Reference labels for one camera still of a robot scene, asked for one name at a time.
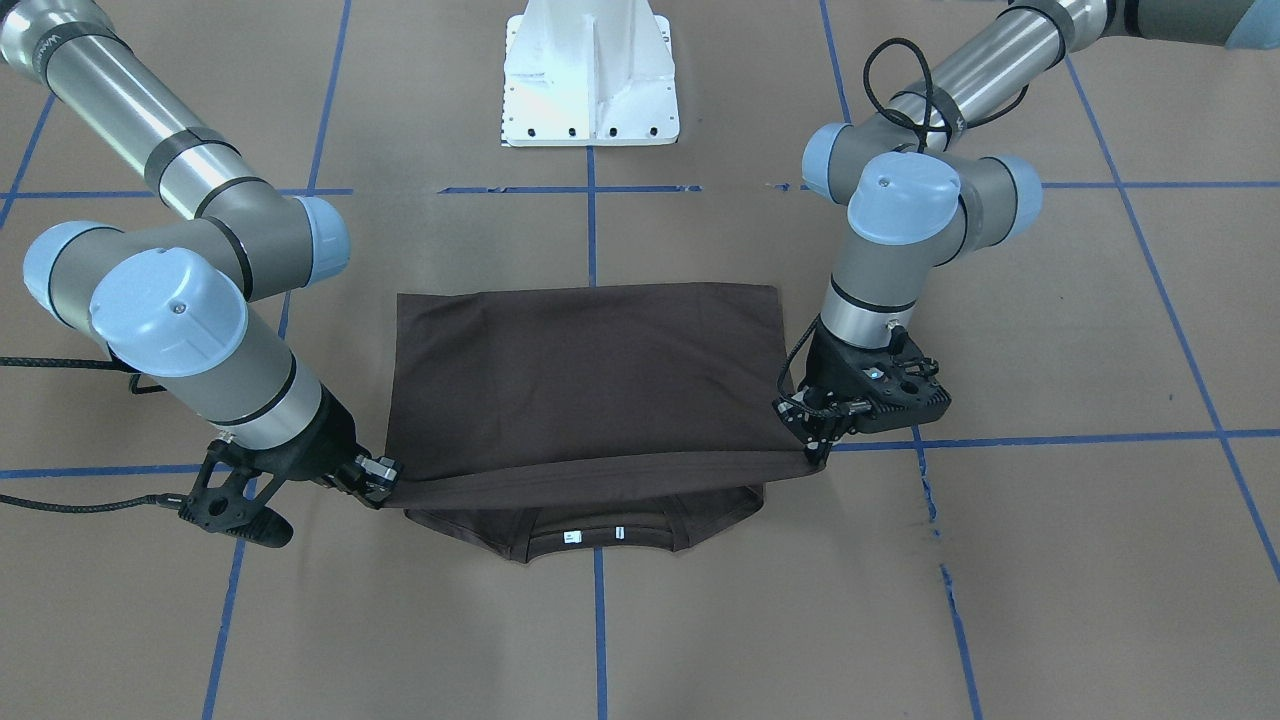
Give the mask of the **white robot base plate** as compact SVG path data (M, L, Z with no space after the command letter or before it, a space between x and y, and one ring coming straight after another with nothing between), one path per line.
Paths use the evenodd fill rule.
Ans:
M671 24L648 1L530 1L506 22L503 70L507 147L678 141Z

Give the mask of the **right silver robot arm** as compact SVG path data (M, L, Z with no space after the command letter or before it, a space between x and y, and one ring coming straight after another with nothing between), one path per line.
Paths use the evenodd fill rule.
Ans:
M340 214L261 178L97 3L5 1L3 61L69 106L179 217L147 231L45 231L23 261L33 299L218 430L214 460L379 507L394 462L358 443L346 407L252 307L347 268Z

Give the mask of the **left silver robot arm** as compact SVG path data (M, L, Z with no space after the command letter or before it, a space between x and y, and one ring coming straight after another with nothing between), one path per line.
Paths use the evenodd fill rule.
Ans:
M819 314L803 336L804 378L774 401L823 468L845 436L918 427L951 404L937 363L908 325L925 278L1028 229L1044 193L1020 158L965 159L948 147L1015 108L1030 82L1103 37L1231 50L1277 46L1275 1L1010 1L940 67L859 126L808 141L808 188L846 211L849 232Z

